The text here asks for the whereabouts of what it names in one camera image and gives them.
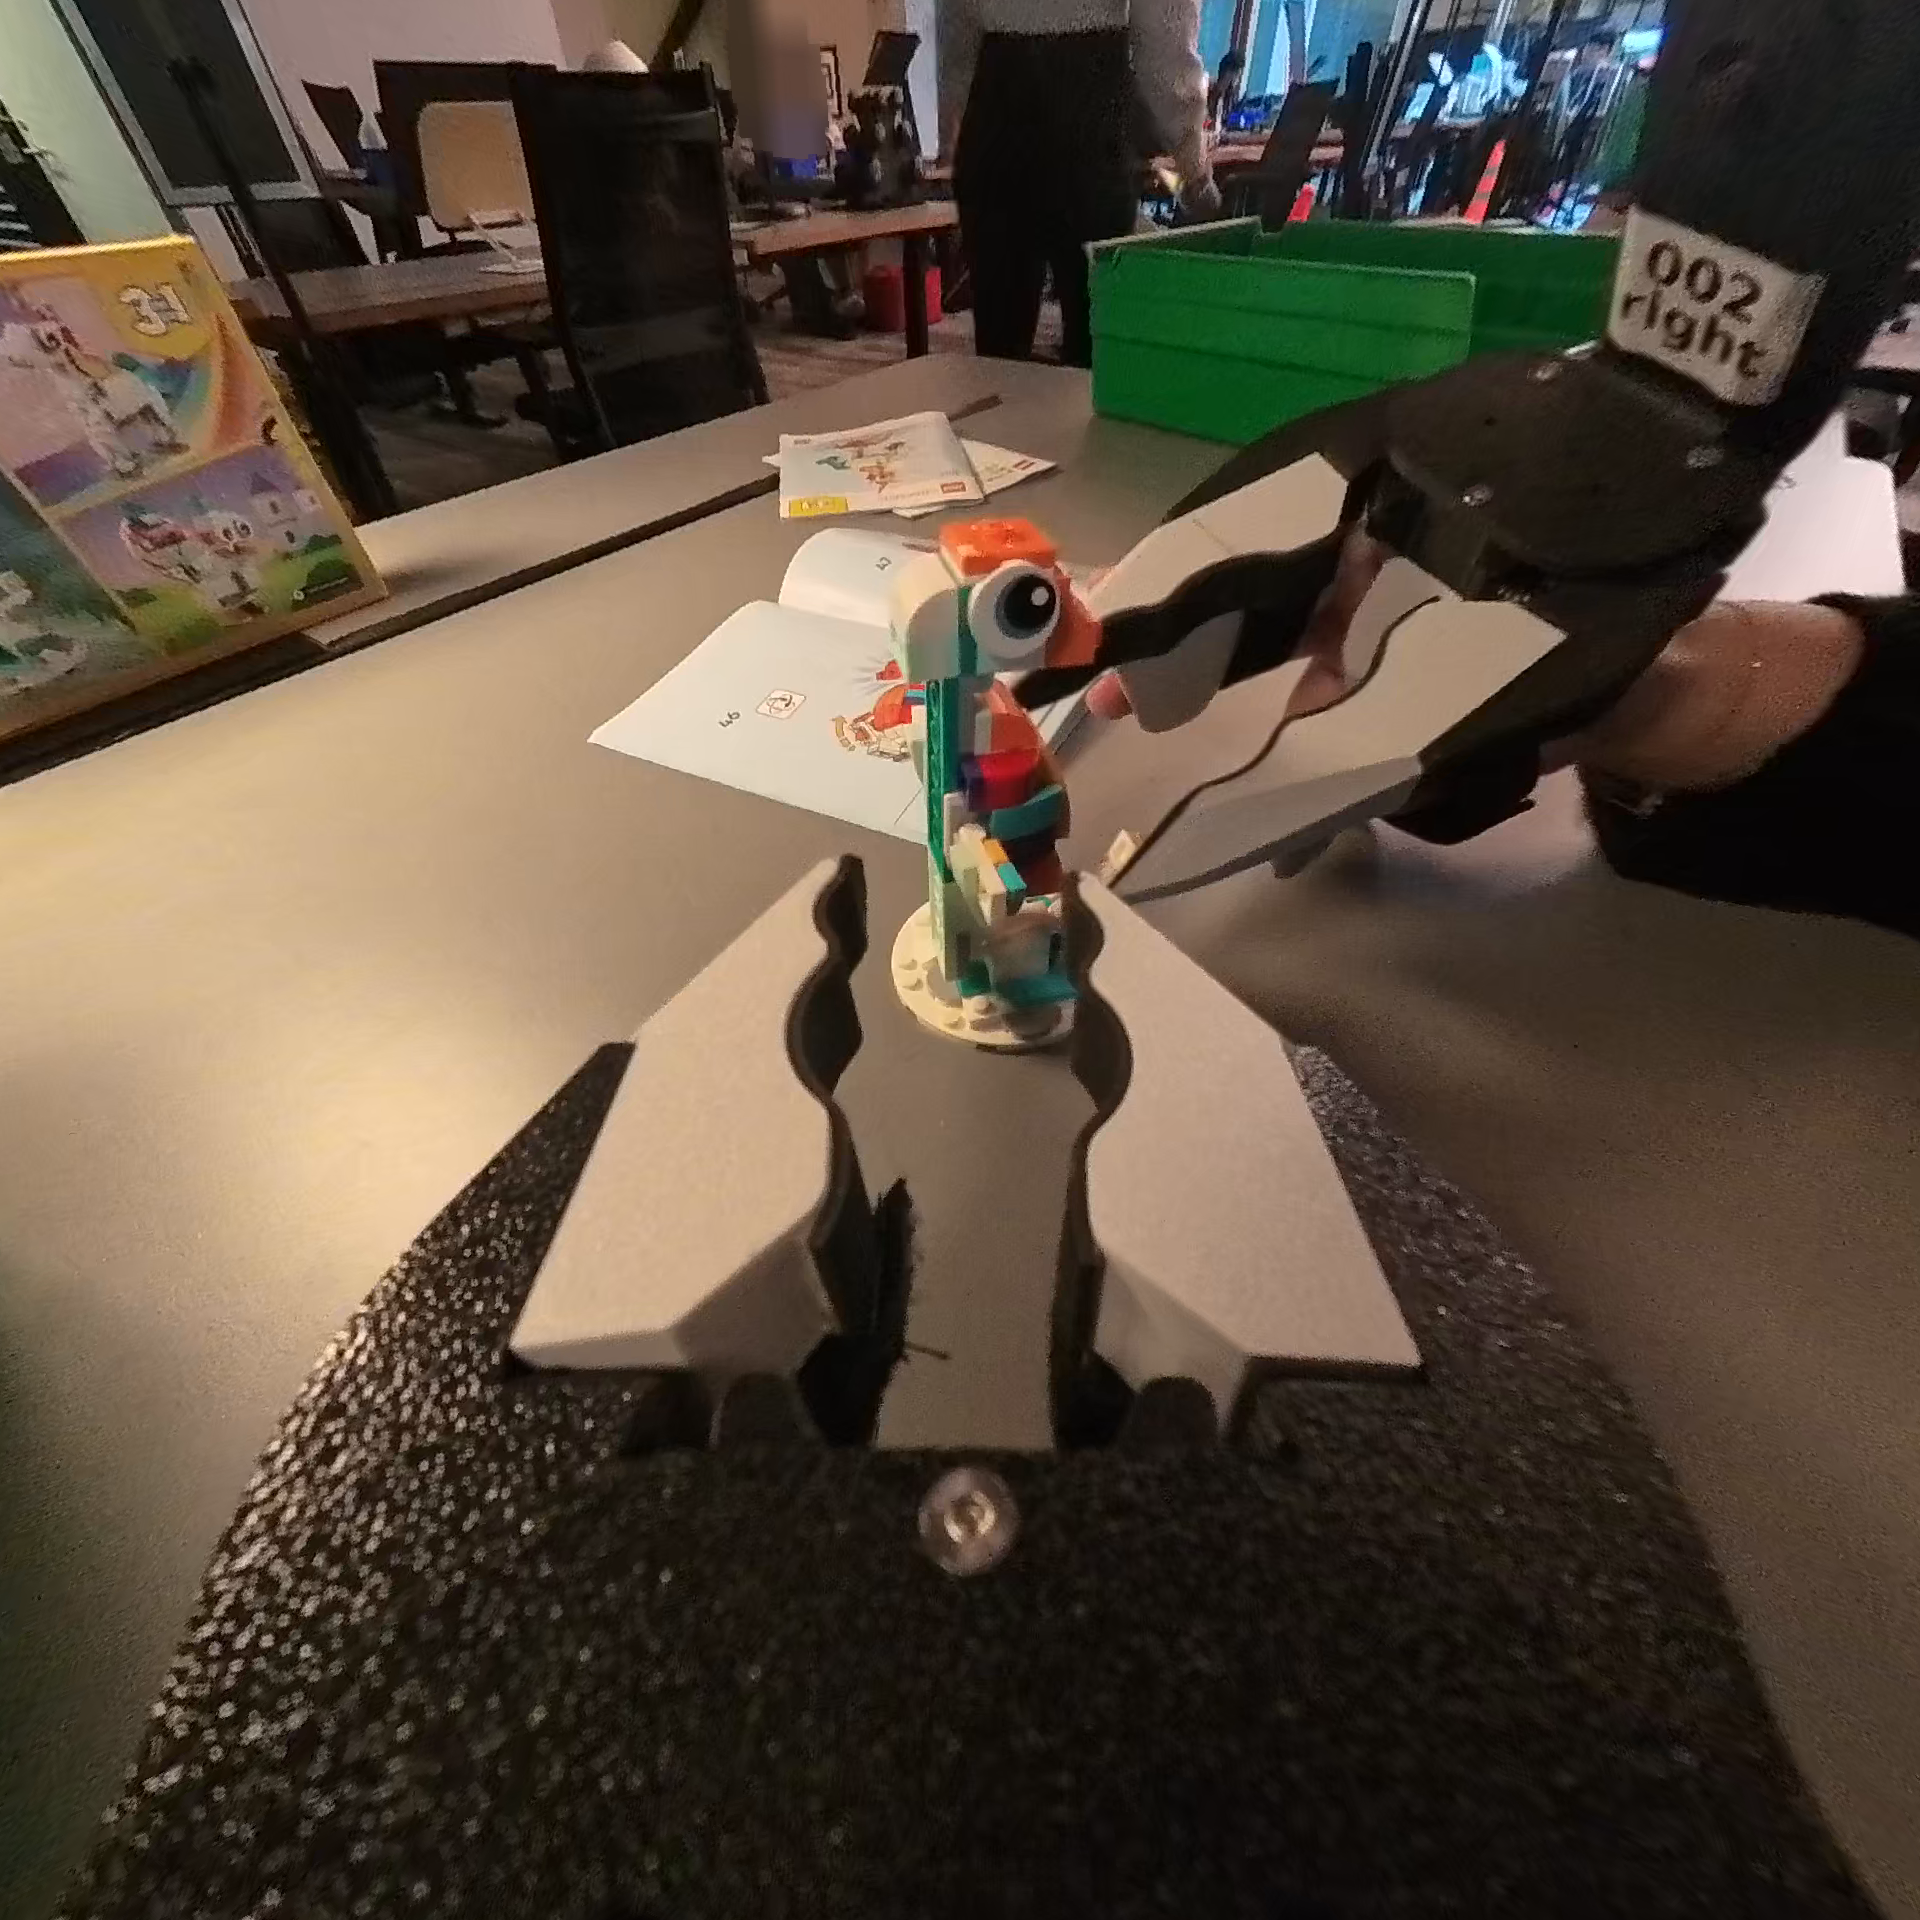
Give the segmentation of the yellow lego set box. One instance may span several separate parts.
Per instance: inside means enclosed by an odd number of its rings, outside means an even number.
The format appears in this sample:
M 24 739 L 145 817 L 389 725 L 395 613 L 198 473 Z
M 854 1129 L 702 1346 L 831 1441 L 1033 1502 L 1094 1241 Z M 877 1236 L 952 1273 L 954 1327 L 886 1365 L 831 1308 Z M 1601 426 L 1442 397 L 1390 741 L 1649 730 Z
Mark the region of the yellow lego set box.
M 2 741 L 389 596 L 193 237 L 2 261 Z

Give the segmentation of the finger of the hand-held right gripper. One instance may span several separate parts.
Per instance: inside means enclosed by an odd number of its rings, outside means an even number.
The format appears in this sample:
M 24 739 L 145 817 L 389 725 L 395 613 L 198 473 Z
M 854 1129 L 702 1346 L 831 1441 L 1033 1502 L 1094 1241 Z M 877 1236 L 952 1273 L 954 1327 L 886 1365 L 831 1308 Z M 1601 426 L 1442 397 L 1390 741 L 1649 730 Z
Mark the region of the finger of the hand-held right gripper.
M 1514 603 L 1434 595 L 1411 606 L 1357 691 L 1285 721 L 1245 769 L 1173 806 L 1118 875 L 1118 895 L 1129 906 L 1184 895 L 1310 858 L 1344 830 L 1401 810 L 1440 763 L 1440 739 L 1563 637 Z
M 1282 722 L 1343 702 L 1366 674 L 1349 628 L 1389 559 L 1352 494 L 1313 453 L 1178 511 L 1095 579 L 1081 602 L 1088 628 L 1054 641 L 1011 686 L 1008 708 L 1081 702 L 1166 734 L 1289 667 Z

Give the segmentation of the person's right hand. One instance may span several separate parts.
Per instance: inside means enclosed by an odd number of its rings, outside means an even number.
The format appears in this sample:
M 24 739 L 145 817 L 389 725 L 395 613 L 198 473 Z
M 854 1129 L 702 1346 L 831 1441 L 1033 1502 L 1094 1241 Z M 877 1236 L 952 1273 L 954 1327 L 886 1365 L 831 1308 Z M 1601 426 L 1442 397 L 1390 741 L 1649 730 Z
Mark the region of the person's right hand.
M 1654 793 L 1725 789 L 1810 732 L 1864 655 L 1861 626 L 1839 609 L 1715 603 L 1555 753 L 1586 777 Z

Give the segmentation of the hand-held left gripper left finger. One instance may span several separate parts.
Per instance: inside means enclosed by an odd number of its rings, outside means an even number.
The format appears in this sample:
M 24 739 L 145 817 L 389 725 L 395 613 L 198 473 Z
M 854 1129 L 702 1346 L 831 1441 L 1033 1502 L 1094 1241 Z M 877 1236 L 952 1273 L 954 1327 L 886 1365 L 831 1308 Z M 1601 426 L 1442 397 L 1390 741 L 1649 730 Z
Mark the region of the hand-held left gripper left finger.
M 643 1020 L 512 1327 L 519 1369 L 654 1379 L 667 1445 L 721 1445 L 758 1402 L 873 1443 L 909 1259 L 837 1098 L 866 950 L 862 859 L 827 858 Z

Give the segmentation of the colourful lego fish model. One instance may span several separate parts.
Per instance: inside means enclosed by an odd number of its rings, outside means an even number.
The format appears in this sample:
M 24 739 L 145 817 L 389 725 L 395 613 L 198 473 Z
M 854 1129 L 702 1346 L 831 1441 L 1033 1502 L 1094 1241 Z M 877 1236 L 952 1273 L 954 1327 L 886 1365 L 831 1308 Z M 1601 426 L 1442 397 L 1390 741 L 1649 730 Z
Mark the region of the colourful lego fish model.
M 1064 771 L 1017 681 L 1088 666 L 1098 623 L 1030 519 L 943 529 L 890 589 L 887 634 L 919 697 L 928 934 L 959 996 L 1069 995 Z

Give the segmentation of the green plastic bin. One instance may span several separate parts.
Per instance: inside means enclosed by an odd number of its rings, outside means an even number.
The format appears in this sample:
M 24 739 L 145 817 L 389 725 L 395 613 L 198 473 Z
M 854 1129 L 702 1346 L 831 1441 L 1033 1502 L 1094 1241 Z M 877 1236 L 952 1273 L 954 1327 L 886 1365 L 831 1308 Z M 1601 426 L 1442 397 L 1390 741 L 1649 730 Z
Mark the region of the green plastic bin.
M 1605 324 L 1610 234 L 1261 219 L 1088 254 L 1095 414 L 1221 446 Z

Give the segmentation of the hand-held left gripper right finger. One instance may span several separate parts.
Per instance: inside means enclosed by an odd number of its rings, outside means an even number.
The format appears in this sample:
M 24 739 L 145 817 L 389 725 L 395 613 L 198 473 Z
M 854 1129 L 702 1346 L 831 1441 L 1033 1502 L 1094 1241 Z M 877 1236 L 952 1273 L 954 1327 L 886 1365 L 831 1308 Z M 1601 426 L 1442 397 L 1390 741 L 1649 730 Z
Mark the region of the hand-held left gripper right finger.
M 1054 1445 L 1233 1443 L 1277 1381 L 1422 1379 L 1281 1033 L 1105 883 L 1064 906 L 1094 1111 L 1048 1333 Z

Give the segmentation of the printed paper leaflets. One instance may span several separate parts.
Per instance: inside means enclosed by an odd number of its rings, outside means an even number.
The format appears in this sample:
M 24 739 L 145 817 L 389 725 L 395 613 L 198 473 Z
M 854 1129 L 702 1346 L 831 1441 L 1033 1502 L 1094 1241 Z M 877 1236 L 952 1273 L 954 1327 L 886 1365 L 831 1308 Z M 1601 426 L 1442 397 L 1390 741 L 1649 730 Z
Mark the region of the printed paper leaflets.
M 925 519 L 979 508 L 1056 468 L 1040 455 L 968 438 L 943 414 L 782 437 L 761 462 L 777 473 L 777 511 L 787 521 Z

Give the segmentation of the round white teal lego base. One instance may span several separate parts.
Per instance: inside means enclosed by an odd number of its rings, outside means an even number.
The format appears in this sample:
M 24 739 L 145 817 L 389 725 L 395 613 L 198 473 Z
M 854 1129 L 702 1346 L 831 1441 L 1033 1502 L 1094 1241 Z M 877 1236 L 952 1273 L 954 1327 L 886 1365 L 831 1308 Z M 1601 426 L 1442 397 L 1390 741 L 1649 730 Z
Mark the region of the round white teal lego base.
M 995 995 L 961 995 L 943 972 L 928 903 L 902 923 L 890 957 L 902 1006 L 933 1036 L 975 1050 L 1027 1053 L 1056 1050 L 1075 1026 L 1075 1002 L 1013 1006 Z

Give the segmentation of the open lego instruction booklet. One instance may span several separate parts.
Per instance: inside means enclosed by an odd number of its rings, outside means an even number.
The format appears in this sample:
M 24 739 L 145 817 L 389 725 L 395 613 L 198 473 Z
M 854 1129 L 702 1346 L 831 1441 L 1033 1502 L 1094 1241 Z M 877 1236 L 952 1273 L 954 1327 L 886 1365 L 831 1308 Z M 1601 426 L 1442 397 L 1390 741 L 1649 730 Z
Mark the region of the open lego instruction booklet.
M 640 762 L 925 843 L 919 697 L 890 641 L 890 589 L 933 547 L 823 531 L 779 596 L 735 613 L 593 741 Z M 1098 567 L 1061 563 L 1085 596 Z M 1033 710 L 1054 750 L 1081 702 Z

